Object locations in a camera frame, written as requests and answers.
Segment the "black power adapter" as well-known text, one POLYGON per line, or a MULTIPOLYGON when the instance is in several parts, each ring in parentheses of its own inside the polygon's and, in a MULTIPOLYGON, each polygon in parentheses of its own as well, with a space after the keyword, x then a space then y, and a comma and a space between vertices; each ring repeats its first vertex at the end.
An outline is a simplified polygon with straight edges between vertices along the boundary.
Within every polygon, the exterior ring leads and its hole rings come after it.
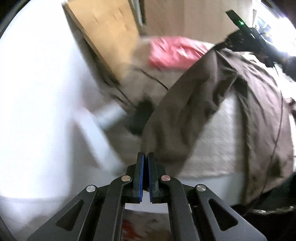
POLYGON ((141 136, 145 127, 145 124, 154 112, 154 105, 148 98, 141 100, 133 114, 132 120, 128 126, 130 132, 133 135, 141 136))

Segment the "folded pink shirt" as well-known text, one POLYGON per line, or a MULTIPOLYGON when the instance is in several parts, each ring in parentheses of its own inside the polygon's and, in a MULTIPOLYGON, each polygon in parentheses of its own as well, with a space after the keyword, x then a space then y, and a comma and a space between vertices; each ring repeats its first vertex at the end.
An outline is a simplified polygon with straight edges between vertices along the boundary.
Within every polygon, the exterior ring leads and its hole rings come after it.
POLYGON ((181 36, 155 37, 150 44, 149 66, 177 70, 189 69, 214 46, 181 36))

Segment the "light wood board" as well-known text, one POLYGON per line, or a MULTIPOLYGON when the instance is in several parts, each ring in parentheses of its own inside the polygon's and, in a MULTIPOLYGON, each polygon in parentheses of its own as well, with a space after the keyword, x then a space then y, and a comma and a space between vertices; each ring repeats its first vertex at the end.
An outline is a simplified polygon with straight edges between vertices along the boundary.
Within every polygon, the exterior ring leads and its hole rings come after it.
POLYGON ((150 36, 183 36, 216 44, 238 29, 226 15, 231 9, 252 25, 253 1, 144 1, 145 30, 150 36))

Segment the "knotty pine wood panel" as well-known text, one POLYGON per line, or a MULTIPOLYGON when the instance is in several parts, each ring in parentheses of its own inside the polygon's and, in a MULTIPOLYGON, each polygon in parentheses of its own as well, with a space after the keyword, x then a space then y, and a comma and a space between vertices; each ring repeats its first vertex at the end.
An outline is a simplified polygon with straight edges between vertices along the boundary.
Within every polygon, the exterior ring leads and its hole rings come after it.
POLYGON ((129 1, 67 1, 65 9, 107 71, 125 78, 139 38, 129 1))

